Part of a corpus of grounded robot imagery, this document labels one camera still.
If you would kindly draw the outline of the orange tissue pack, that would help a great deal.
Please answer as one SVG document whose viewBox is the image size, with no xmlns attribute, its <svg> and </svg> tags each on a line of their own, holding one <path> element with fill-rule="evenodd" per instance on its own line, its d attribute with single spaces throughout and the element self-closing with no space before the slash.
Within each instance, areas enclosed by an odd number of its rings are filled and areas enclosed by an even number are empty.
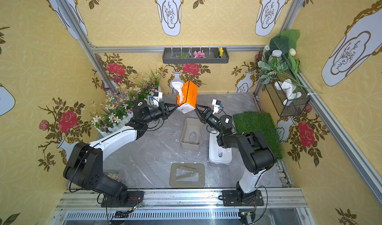
<svg viewBox="0 0 382 225">
<path fill-rule="evenodd" d="M 177 104 L 179 110 L 182 113 L 189 113 L 196 108 L 197 96 L 198 96 L 198 86 L 192 81 L 187 81 L 185 83 L 172 82 L 171 86 L 178 92 Z"/>
</svg>

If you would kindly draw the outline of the beige tissue box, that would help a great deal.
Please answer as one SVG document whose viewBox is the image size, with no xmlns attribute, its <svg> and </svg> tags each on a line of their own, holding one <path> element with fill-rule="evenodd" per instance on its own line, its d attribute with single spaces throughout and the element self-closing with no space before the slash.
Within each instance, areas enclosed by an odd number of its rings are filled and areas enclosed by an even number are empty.
<svg viewBox="0 0 382 225">
<path fill-rule="evenodd" d="M 198 119 L 187 118 L 181 137 L 181 146 L 184 150 L 199 151 L 202 141 L 204 124 Z"/>
</svg>

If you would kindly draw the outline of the white tissue box lid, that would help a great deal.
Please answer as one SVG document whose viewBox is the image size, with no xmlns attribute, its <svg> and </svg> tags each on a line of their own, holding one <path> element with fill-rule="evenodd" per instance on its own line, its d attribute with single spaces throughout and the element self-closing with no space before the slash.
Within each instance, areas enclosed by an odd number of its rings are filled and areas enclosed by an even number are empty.
<svg viewBox="0 0 382 225">
<path fill-rule="evenodd" d="M 213 130 L 209 139 L 209 162 L 214 164 L 229 165 L 232 162 L 232 149 L 223 148 L 217 143 L 219 133 Z"/>
</svg>

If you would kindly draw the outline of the olive green frame tray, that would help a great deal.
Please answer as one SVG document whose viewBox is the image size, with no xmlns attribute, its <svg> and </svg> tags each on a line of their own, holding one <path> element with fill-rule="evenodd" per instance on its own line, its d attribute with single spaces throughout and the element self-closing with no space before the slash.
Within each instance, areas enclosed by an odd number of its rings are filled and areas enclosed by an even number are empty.
<svg viewBox="0 0 382 225">
<path fill-rule="evenodd" d="M 172 164 L 169 185 L 173 188 L 203 188 L 205 166 L 198 163 Z"/>
</svg>

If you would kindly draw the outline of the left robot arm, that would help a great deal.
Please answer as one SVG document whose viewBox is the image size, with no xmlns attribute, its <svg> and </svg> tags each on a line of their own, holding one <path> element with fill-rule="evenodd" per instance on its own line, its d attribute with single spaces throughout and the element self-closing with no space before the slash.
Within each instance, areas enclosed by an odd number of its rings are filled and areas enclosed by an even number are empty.
<svg viewBox="0 0 382 225">
<path fill-rule="evenodd" d="M 127 186 L 106 176 L 103 161 L 113 152 L 150 131 L 150 122 L 166 120 L 176 109 L 177 104 L 161 101 L 156 108 L 148 106 L 145 100 L 134 102 L 133 117 L 118 131 L 91 143 L 77 143 L 69 157 L 63 176 L 70 184 L 84 190 L 94 191 L 104 196 L 102 207 L 129 207 L 133 202 L 140 203 L 143 192 L 129 191 Z"/>
</svg>

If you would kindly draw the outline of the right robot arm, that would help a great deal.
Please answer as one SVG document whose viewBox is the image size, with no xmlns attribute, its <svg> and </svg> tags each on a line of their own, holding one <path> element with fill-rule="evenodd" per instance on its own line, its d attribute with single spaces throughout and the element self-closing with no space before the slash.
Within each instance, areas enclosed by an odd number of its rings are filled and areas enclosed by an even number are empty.
<svg viewBox="0 0 382 225">
<path fill-rule="evenodd" d="M 249 196 L 257 189 L 261 175 L 276 163 L 276 156 L 260 131 L 237 134 L 233 131 L 233 117 L 217 117 L 208 106 L 196 105 L 199 120 L 212 127 L 216 132 L 216 142 L 221 148 L 237 148 L 246 170 L 238 182 L 239 195 Z"/>
</svg>

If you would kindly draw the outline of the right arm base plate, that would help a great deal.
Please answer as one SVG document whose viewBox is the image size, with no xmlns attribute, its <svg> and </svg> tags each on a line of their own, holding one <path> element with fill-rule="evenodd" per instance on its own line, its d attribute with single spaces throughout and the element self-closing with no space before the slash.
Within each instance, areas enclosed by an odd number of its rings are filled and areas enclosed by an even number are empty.
<svg viewBox="0 0 382 225">
<path fill-rule="evenodd" d="M 225 207 L 233 206 L 263 206 L 264 199 L 260 190 L 255 190 L 249 194 L 246 194 L 239 190 L 223 190 L 222 194 L 218 197 L 223 201 Z"/>
</svg>

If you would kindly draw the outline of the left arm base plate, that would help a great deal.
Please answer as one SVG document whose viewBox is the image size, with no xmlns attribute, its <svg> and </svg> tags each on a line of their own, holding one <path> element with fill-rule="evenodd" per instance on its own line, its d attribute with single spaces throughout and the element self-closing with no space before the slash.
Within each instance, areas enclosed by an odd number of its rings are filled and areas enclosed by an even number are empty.
<svg viewBox="0 0 382 225">
<path fill-rule="evenodd" d="M 143 191 L 122 191 L 115 198 L 105 195 L 101 206 L 103 208 L 132 208 L 143 201 Z"/>
</svg>

